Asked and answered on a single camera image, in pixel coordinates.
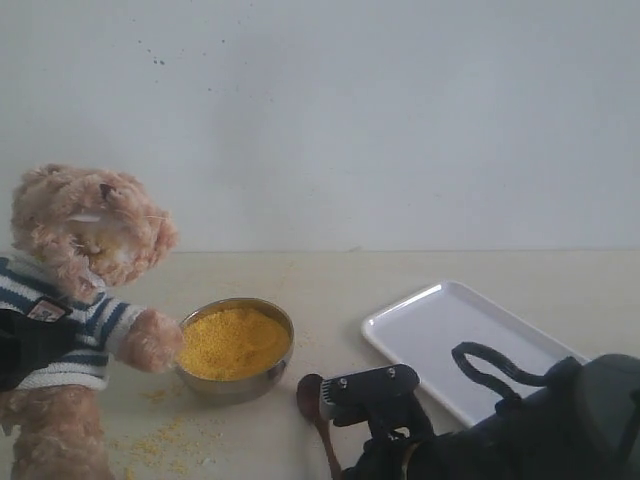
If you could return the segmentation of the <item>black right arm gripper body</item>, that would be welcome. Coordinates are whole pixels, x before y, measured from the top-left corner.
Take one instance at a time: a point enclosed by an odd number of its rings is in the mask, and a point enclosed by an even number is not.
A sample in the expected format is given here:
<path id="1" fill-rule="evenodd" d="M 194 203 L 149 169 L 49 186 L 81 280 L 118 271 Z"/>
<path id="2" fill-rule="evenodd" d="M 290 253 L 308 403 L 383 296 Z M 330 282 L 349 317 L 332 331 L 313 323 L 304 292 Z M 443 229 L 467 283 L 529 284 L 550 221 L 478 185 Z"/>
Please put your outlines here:
<path id="1" fill-rule="evenodd" d="M 406 479 L 414 450 L 434 436 L 431 420 L 413 393 L 367 407 L 370 439 L 359 460 L 344 470 L 346 479 Z"/>

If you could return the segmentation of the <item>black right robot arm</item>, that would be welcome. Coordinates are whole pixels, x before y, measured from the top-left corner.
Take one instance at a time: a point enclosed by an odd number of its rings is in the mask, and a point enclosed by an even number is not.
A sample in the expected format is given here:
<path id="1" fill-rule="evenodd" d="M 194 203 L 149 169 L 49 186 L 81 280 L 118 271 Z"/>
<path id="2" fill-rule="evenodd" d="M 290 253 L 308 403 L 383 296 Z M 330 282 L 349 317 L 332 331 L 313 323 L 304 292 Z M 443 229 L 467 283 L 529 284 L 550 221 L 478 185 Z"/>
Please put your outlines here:
<path id="1" fill-rule="evenodd" d="M 499 395 L 478 424 L 438 434 L 419 405 L 417 373 L 397 364 L 320 379 L 319 425 L 366 423 L 357 463 L 335 479 L 636 479 L 639 476 L 639 361 L 567 357 L 543 375 L 471 342 L 452 352 L 461 372 Z"/>

